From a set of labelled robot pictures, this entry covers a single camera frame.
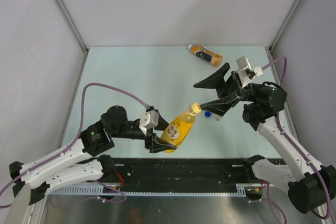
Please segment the yellow juice bottle yellow cap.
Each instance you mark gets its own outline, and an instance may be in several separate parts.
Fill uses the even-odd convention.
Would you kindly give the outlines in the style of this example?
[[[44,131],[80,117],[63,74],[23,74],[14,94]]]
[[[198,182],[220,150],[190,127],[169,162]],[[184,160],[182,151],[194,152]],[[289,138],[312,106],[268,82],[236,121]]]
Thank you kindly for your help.
[[[197,115],[190,115],[186,109],[168,125],[163,131],[161,139],[178,148],[187,137]]]

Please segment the blue bottle cap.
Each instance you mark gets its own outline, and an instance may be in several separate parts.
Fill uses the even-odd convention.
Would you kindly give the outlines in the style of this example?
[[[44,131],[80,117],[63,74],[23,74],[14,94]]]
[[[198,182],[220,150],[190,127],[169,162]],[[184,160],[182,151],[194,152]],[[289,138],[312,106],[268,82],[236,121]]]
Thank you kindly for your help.
[[[210,118],[212,116],[212,113],[209,111],[205,111],[204,115],[206,118]]]

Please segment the clear water bottle blue label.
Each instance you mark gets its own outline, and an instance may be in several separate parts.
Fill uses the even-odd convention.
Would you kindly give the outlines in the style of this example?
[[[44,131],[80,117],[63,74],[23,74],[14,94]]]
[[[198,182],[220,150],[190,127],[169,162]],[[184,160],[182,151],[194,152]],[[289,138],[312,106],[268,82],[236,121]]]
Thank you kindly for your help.
[[[212,114],[212,118],[213,118],[213,120],[215,120],[215,121],[220,121],[223,117],[220,116],[220,115],[217,115],[217,114]]]

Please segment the orange juice bottle white cap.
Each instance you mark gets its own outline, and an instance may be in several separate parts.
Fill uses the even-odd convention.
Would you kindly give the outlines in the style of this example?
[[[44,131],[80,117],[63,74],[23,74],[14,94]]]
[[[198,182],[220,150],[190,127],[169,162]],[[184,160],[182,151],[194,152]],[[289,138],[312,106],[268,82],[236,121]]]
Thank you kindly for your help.
[[[215,67],[219,66],[223,58],[222,55],[207,50],[200,45],[189,44],[187,48],[194,56],[206,61],[207,63]]]

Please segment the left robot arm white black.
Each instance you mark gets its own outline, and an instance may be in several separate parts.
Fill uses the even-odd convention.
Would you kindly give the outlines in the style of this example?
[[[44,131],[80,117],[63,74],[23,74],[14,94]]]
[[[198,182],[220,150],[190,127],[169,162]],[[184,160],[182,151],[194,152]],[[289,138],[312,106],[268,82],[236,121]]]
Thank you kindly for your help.
[[[74,143],[31,163],[11,163],[9,173],[14,180],[13,194],[16,196],[29,184],[29,203],[32,205],[50,192],[72,184],[89,180],[110,182],[116,177],[117,168],[112,157],[104,152],[114,147],[114,138],[143,140],[150,153],[175,150],[173,144],[154,133],[154,130],[163,131],[167,126],[167,121],[152,106],[134,121],[128,120],[124,107],[112,106],[98,122],[82,131]]]

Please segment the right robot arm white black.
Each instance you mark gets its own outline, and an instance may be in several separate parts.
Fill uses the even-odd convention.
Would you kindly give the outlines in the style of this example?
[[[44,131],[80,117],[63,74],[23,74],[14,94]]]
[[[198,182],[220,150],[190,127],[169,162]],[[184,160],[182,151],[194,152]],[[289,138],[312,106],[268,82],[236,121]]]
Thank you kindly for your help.
[[[230,65],[225,63],[215,73],[194,84],[195,88],[214,89],[217,100],[201,104],[201,108],[219,116],[225,115],[239,102],[245,102],[243,120],[264,137],[281,156],[287,169],[273,165],[266,158],[255,155],[245,161],[243,179],[254,183],[263,179],[289,197],[301,213],[314,212],[326,205],[323,219],[331,215],[331,201],[335,198],[335,167],[324,166],[314,158],[280,123],[279,112],[287,100],[286,91],[272,82],[253,83],[265,67],[238,65],[228,79]]]

